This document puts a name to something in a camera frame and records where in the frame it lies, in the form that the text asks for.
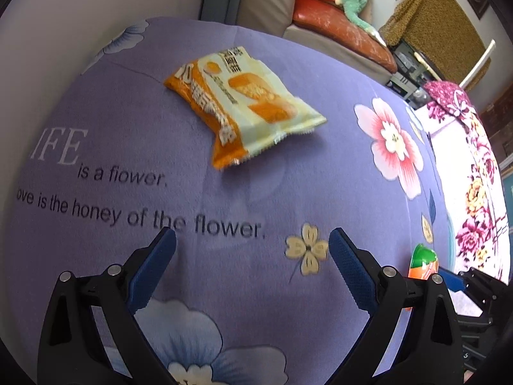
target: orange snack bag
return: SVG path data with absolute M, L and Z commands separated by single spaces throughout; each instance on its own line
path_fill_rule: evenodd
M 216 134 L 216 169 L 237 165 L 289 134 L 309 133 L 326 122 L 243 47 L 185 64 L 164 85 L 189 102 Z

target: pink flower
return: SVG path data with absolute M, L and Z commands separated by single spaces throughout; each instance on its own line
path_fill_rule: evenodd
M 427 103 L 427 108 L 429 111 L 429 118 L 438 120 L 438 123 L 442 123 L 445 120 L 447 112 L 440 107 L 436 101 L 430 101 Z
M 479 136 L 475 142 L 479 159 L 484 164 L 486 173 L 493 184 L 493 177 L 495 176 L 495 158 L 492 153 L 492 148 L 486 136 Z
M 470 180 L 474 181 L 476 178 L 481 178 L 479 167 L 476 164 L 470 166 Z
M 487 204 L 477 211 L 474 216 L 474 222 L 484 241 L 490 240 L 492 237 L 493 221 Z
M 485 235 L 486 233 L 475 223 L 475 220 L 472 217 L 468 218 L 456 235 L 456 241 L 460 249 L 458 256 L 467 252 L 474 253 L 484 244 Z
M 417 170 L 422 171 L 424 160 L 411 136 L 401 129 L 392 108 L 380 98 L 373 99 L 374 111 L 355 105 L 360 128 L 375 142 L 371 149 L 374 163 L 389 181 L 399 178 L 401 187 L 410 200 L 420 195 Z

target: white flower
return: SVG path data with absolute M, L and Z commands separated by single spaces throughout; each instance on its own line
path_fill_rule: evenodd
M 120 52 L 123 49 L 130 49 L 137 45 L 141 40 L 144 39 L 142 33 L 144 33 L 148 25 L 148 22 L 143 20 L 130 27 L 127 27 L 119 36 L 112 39 L 108 45 L 106 45 L 96 54 L 91 63 L 89 63 L 89 65 L 84 69 L 84 72 L 86 72 L 95 63 L 97 63 L 103 57 L 103 55 Z
M 224 382 L 212 382 L 212 367 L 210 365 L 191 365 L 185 369 L 178 363 L 169 364 L 167 369 L 179 385 L 226 385 Z
M 383 136 L 383 139 L 385 139 L 386 150 L 388 150 L 390 153 L 397 154 L 401 162 L 405 157 L 409 158 L 404 139 L 393 123 L 383 122 L 381 136 Z

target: white wall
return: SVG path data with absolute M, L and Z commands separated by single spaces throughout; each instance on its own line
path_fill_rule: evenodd
M 135 21 L 198 18 L 200 5 L 201 0 L 12 0 L 0 18 L 2 232 L 17 172 L 35 134 L 94 54 Z M 9 319 L 2 273 L 0 244 L 0 335 L 34 377 L 35 366 L 24 359 Z
M 474 25 L 484 45 L 487 47 L 492 39 L 497 43 L 488 72 L 469 93 L 476 108 L 482 110 L 493 102 L 513 79 L 513 45 L 491 7 L 479 20 L 467 0 L 456 1 Z M 395 6 L 395 0 L 374 0 L 373 24 L 376 28 L 385 24 Z

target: floral fabric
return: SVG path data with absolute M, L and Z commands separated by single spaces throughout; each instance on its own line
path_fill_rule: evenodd
M 475 267 L 507 282 L 508 222 L 492 148 L 467 94 L 452 82 L 425 86 L 433 101 L 418 110 L 431 132 L 456 243 L 454 272 Z

